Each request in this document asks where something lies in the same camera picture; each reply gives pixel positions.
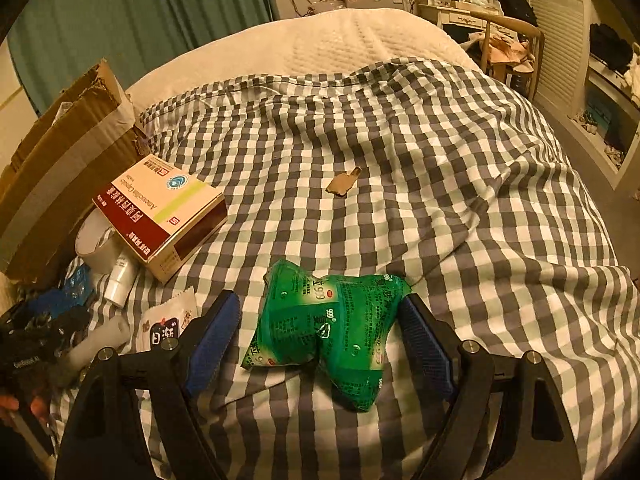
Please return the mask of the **green snack packet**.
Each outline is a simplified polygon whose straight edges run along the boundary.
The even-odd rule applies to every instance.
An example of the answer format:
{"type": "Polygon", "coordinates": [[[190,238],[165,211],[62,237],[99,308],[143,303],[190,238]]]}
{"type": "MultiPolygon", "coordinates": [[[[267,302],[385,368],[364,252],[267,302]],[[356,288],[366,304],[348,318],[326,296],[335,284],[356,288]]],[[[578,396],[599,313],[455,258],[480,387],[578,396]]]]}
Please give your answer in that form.
{"type": "Polygon", "coordinates": [[[347,405],[369,411],[383,381],[386,341],[411,292],[392,274],[316,278],[281,259],[266,273],[267,295],[242,367],[314,362],[347,405]]]}

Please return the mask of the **blue blister pill pack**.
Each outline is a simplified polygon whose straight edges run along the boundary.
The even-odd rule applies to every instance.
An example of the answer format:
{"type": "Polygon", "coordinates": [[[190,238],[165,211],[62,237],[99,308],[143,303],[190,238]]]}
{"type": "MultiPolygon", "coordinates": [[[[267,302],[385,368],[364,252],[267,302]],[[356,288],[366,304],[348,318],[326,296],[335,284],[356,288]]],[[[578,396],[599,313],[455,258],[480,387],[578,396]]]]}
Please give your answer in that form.
{"type": "Polygon", "coordinates": [[[54,320],[74,307],[83,306],[93,293],[91,270],[83,263],[61,288],[49,289],[27,305],[36,315],[45,314],[54,320]]]}

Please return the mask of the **long white plastic tube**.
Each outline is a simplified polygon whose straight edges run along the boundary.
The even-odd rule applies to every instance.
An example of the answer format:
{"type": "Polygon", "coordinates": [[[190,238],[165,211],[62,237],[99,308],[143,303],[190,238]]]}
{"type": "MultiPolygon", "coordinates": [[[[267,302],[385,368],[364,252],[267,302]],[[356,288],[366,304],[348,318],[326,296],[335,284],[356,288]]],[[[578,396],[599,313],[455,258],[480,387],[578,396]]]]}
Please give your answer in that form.
{"type": "Polygon", "coordinates": [[[127,321],[116,315],[103,325],[90,330],[88,336],[71,348],[58,364],[63,373],[76,374],[89,365],[101,349],[118,349],[126,344],[129,338],[130,329],[127,321]]]}

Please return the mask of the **white sachet with print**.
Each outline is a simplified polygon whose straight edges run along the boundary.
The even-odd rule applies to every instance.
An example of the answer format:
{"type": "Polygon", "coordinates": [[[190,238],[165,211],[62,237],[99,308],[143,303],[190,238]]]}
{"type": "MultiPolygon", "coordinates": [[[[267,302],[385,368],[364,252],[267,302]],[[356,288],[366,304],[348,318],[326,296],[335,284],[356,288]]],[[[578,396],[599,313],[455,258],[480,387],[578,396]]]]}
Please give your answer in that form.
{"type": "Polygon", "coordinates": [[[136,339],[137,352],[150,351],[167,338],[178,339],[186,326],[199,315],[200,309],[192,287],[145,311],[136,339]]]}

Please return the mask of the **small white cream tube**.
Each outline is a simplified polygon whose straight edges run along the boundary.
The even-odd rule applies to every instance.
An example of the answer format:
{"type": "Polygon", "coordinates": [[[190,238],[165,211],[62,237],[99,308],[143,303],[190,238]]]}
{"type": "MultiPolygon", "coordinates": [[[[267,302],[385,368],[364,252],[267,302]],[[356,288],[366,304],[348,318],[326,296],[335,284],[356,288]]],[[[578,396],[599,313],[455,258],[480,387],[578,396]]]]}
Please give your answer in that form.
{"type": "Polygon", "coordinates": [[[137,278],[139,263],[129,249],[124,249],[118,256],[110,277],[108,278],[104,298],[123,309],[137,278]]]}

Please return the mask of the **white tape roll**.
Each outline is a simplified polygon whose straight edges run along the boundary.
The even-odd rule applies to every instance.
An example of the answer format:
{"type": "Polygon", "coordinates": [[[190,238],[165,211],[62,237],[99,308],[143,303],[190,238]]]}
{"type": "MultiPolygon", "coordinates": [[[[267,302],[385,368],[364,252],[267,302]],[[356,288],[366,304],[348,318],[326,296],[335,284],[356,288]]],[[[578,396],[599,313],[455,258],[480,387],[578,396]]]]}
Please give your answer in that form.
{"type": "Polygon", "coordinates": [[[96,274],[110,274],[122,248],[122,240],[114,226],[96,208],[82,222],[76,240],[75,252],[96,274]]]}

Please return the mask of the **red white medicine box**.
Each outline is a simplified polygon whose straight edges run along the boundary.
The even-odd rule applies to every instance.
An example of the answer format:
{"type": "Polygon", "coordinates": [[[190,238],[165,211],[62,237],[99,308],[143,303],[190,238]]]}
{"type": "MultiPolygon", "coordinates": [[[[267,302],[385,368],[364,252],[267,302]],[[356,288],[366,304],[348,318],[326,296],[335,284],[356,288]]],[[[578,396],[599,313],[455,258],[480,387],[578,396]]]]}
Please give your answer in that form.
{"type": "Polygon", "coordinates": [[[167,283],[228,217],[224,193],[149,154],[92,198],[157,281],[167,283]]]}

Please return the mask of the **brown cardboard box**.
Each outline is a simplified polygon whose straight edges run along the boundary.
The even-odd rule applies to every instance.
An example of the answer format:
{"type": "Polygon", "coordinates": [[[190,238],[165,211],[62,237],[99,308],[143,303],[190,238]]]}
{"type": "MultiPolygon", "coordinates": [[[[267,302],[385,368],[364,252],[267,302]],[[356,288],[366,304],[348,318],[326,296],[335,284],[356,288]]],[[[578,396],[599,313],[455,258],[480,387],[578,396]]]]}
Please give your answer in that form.
{"type": "Polygon", "coordinates": [[[53,286],[93,196],[149,151],[134,103],[101,60],[34,123],[2,172],[2,274],[53,286]]]}

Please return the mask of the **checkered grey white cloth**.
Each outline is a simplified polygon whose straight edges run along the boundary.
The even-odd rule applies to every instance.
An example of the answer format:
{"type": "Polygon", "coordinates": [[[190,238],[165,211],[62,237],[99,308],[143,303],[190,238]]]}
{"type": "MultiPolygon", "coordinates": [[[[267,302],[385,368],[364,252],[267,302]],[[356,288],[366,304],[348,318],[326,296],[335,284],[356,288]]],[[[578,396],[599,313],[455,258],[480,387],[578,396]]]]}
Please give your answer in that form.
{"type": "Polygon", "coordinates": [[[253,75],[155,103],[152,151],[226,196],[222,228],[166,284],[141,272],[125,310],[192,287],[223,289],[242,322],[204,434],[230,479],[408,479],[438,406],[399,330],[370,411],[344,408],[325,374],[244,370],[270,266],[317,276],[402,276],[436,318],[487,350],[547,361],[582,474],[600,477],[639,420],[639,293],[546,118],[508,87],[436,61],[347,75],[253,75]],[[361,168],[345,197],[331,180],[361,168]]]}

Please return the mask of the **small brown paper scrap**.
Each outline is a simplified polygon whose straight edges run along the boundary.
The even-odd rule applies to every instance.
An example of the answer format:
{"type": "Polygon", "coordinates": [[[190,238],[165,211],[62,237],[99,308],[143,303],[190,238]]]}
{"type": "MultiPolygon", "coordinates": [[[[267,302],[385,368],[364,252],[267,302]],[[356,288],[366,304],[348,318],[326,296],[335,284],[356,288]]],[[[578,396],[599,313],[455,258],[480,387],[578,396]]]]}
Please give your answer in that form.
{"type": "Polygon", "coordinates": [[[361,174],[361,168],[355,167],[352,171],[337,174],[326,187],[326,192],[335,196],[345,197],[352,189],[361,174]]]}

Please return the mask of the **green curtain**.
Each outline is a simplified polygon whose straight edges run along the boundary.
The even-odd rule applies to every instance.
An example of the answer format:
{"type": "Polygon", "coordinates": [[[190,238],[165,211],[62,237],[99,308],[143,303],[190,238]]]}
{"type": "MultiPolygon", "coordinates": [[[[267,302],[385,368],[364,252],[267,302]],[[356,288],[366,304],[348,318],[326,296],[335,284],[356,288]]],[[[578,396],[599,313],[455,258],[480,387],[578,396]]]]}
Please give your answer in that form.
{"type": "Polygon", "coordinates": [[[274,0],[29,0],[9,50],[42,115],[99,60],[129,87],[180,54],[278,16],[274,0]]]}

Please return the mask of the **white shelf cabinet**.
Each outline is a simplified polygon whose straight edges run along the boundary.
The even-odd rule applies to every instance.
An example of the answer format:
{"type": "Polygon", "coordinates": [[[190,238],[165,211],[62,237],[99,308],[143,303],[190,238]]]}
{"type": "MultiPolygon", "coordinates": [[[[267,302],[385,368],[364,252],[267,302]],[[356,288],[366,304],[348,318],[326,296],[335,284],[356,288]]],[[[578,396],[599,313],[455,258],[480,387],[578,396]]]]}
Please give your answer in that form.
{"type": "Polygon", "coordinates": [[[593,53],[605,24],[639,44],[639,0],[529,0],[546,37],[537,104],[563,127],[568,151],[621,196],[639,188],[639,89],[593,53]]]}

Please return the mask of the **wooden chair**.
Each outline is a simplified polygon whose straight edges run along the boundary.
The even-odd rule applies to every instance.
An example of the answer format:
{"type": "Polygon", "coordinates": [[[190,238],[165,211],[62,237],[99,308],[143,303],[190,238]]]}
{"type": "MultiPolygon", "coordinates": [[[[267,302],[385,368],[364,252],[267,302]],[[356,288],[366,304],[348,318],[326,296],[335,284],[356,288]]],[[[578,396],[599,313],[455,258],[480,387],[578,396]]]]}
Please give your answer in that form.
{"type": "Polygon", "coordinates": [[[526,21],[495,13],[471,11],[472,18],[485,22],[480,38],[480,69],[498,81],[509,76],[524,78],[524,96],[535,99],[544,53],[544,33],[526,21]]]}

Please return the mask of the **cream quilted bed mattress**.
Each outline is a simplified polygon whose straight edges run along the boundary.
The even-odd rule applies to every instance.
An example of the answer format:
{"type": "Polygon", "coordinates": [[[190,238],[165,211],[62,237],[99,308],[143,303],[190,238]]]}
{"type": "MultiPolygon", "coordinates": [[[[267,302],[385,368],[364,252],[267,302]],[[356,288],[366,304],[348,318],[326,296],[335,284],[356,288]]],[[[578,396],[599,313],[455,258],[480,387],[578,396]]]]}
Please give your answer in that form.
{"type": "Polygon", "coordinates": [[[254,26],[147,73],[127,90],[139,110],[215,81],[245,75],[348,74],[393,58],[425,58],[475,70],[442,29],[394,9],[342,9],[254,26]]]}

